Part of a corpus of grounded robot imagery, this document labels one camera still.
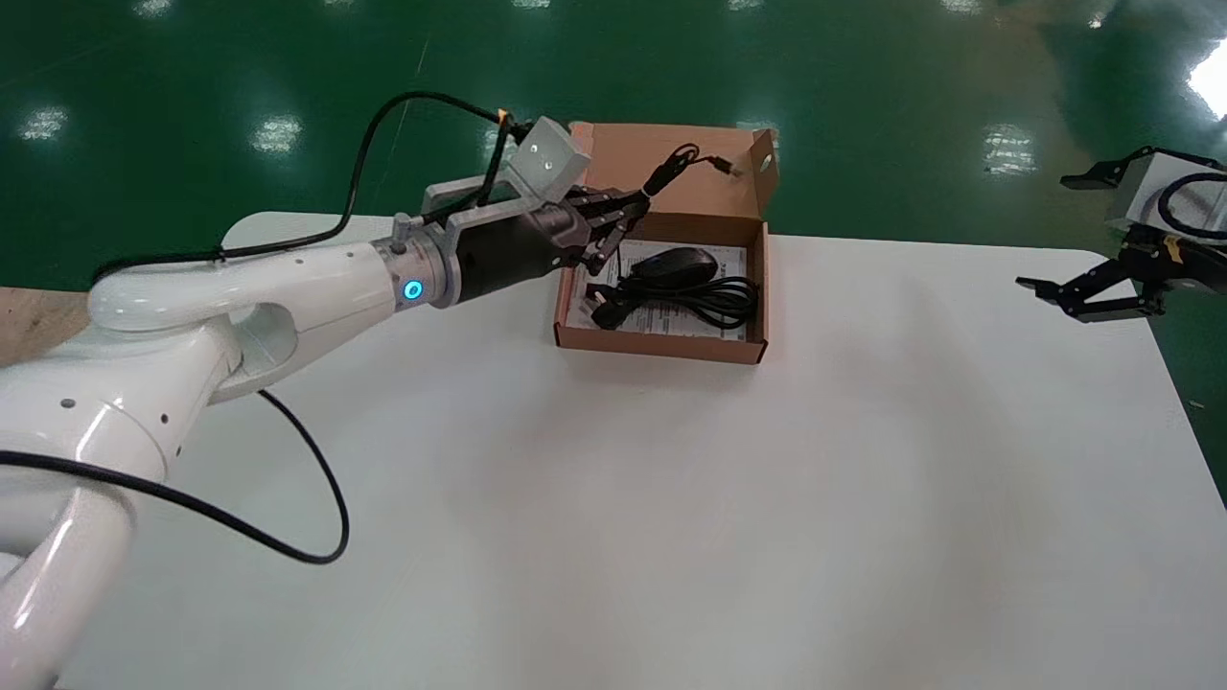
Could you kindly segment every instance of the instruction manual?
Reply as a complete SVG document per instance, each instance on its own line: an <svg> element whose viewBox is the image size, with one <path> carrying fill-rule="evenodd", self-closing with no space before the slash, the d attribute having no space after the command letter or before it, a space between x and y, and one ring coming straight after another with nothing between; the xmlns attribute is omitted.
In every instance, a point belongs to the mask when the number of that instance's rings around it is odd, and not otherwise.
<svg viewBox="0 0 1227 690"><path fill-rule="evenodd" d="M666 249L675 247L697 247L715 257L720 264L713 280L721 277L746 277L746 249L745 247L719 247L713 244L680 244L674 242L648 242L639 239L622 241L622 275L631 275L631 266L654 257ZM596 282L604 285L617 285L617 254L605 264L600 275L590 276L583 268L575 270L574 293L571 296L571 307L567 309L567 325L571 328L587 328L596 330L599 327L593 323L585 306L584 292L588 284ZM676 304L663 302L648 302L636 309L618 330L629 333L648 333L654 335L688 335L702 338L719 338L721 340L746 340L746 327L724 330L717 328L694 316L693 312Z"/></svg>

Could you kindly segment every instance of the black cable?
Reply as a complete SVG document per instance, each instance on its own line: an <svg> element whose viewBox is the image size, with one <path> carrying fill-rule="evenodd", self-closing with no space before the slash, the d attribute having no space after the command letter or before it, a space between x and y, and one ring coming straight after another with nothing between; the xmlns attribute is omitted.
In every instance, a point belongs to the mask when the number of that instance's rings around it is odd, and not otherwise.
<svg viewBox="0 0 1227 690"><path fill-rule="evenodd" d="M699 147L697 144L682 144L672 153L665 158L664 163L652 173L648 182L643 183L643 193L648 196L655 196L660 192L669 187L679 176L686 172L686 168L697 163L710 163L712 167L723 172L724 174L733 174L733 163L726 158L720 156L703 156L699 157Z"/></svg>
<svg viewBox="0 0 1227 690"><path fill-rule="evenodd" d="M17 451L0 451L0 465L67 474L81 479L109 484L120 489L128 489L139 494L145 494L146 496L152 496L168 503L174 503L211 521L218 522L222 525L238 532L243 537L259 541L269 549L272 549L274 551L296 561L312 565L330 564L340 559L341 554L344 554L345 549L350 545L350 511L345 507L345 497L341 495L341 487L337 485L336 478L333 475L333 469L328 467L328 460L324 459L323 451L320 451L319 446L315 444L315 440L312 438L310 432L307 431L303 422L301 422L298 417L290 411L290 408L286 408L285 404L282 404L281 400L279 400L272 393L269 393L267 390L259 390L259 394L282 415L285 415L287 420L290 420L290 424L292 424L298 431L303 442L307 443L308 448L310 448L312 454L315 455L315 460L319 462L319 469L324 471L324 476L328 479L328 485L333 490L333 497L336 500L336 511L341 516L341 538L336 544L336 549L334 549L330 554L317 555L296 549L276 537L272 537L267 532L244 522L243 519L222 508L218 508L217 506L213 506L212 503L206 503L190 494L184 494L183 491L171 489L169 486L164 486L140 476L133 476L130 474L101 468L98 465L90 465L74 460L65 460L63 458L53 458L50 455L40 455L38 453L22 453Z"/></svg>
<svg viewBox="0 0 1227 690"><path fill-rule="evenodd" d="M622 324L632 312L649 302L686 307L721 330L745 325L758 312L758 286L745 277L721 277L687 287L666 289L634 275L617 286L589 285L604 302L591 313L593 322L606 330Z"/></svg>
<svg viewBox="0 0 1227 690"><path fill-rule="evenodd" d="M1184 235L1200 237L1202 239L1227 239L1227 232L1193 227L1177 220L1175 215L1172 214L1172 196L1174 196L1180 189L1184 189L1196 182L1227 182L1227 174L1217 172L1196 173L1184 176L1172 184L1168 184L1163 193L1158 195L1157 206L1160 217L1163 219L1163 222L1171 226L1172 230L1183 232Z"/></svg>
<svg viewBox="0 0 1227 690"><path fill-rule="evenodd" d="M494 152L490 157L490 166L486 167L486 178L481 180L477 189L477 205L485 206L490 203L490 193L494 190L494 177L498 176L498 165L503 161L503 150L507 147L507 135L512 131L512 115L507 110L499 110L498 136L494 138Z"/></svg>
<svg viewBox="0 0 1227 690"><path fill-rule="evenodd" d="M281 252L286 249L298 249L301 247L307 247L308 244L314 244L317 242L323 242L325 239L331 239L341 233L345 227L350 223L350 219L353 216L353 206L358 200L358 187L362 182L362 168L367 163L367 153L371 150L371 144L374 141L375 133L379 130L379 125L383 123L384 118L388 117L396 106L406 103L413 99L427 99L437 101L453 106L467 113L472 113L479 118L490 120L494 124L502 124L504 119L498 114L492 113L485 108L480 108L469 103L467 101L461 101L455 96L449 96L447 93L439 93L436 91L406 91L399 93L388 99L383 106L375 110L371 123L367 124L367 131L362 135L362 144L358 145L358 153L353 161L353 172L350 174L350 188L346 193L345 206L341 211L341 219L330 230L324 232L318 232L315 235L308 235L306 237L297 237L294 239L282 239L280 242L269 242L265 244L255 244L252 247L239 247L237 249L223 249L221 247L211 249L209 252L187 252L187 253L171 253L171 254L145 254L140 257L131 257L128 259L118 259L114 262L108 262L102 265L94 273L94 282L106 277L107 275L115 273L121 269L128 269L133 266L142 266L148 264L182 264L189 262L225 262L226 259L239 259L244 257L255 257L259 254L269 254L272 252ZM492 161L492 165L497 168L498 161Z"/></svg>

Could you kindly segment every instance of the green epoxy floor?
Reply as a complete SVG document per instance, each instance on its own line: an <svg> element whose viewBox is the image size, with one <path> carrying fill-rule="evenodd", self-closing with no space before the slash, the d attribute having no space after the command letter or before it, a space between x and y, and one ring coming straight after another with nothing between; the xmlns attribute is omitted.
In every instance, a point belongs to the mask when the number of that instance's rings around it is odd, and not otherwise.
<svg viewBox="0 0 1227 690"><path fill-rule="evenodd" d="M768 220L795 235L1113 254L1108 196L1066 192L1061 174L1142 144L1227 157L1223 0L27 0L2 12L9 286L81 290L104 260L211 247L255 211L334 212L367 118L406 88L520 118L777 128L784 184ZM416 210L426 184L474 174L488 141L429 106L389 124L360 212ZM1155 333L1227 489L1227 300L1178 293L1169 307Z"/></svg>

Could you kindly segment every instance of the black computer mouse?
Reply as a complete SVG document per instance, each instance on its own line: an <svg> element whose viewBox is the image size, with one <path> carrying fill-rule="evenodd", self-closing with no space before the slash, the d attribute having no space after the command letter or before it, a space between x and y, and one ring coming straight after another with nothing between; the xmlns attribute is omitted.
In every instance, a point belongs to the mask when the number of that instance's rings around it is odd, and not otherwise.
<svg viewBox="0 0 1227 690"><path fill-rule="evenodd" d="M680 290L708 282L720 270L715 257L697 247L677 247L631 266L631 277L661 290Z"/></svg>

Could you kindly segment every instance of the box lid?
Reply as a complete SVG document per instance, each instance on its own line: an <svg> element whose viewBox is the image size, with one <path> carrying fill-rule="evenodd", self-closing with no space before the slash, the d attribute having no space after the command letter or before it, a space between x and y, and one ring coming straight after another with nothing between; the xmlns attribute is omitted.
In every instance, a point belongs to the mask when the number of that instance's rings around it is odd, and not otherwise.
<svg viewBox="0 0 1227 690"><path fill-rule="evenodd" d="M769 129L572 123L572 136L593 162L584 184L634 190L682 144L704 156L728 158L739 171L726 176L712 166L692 166L652 200L658 214L762 219L779 184L774 134Z"/></svg>

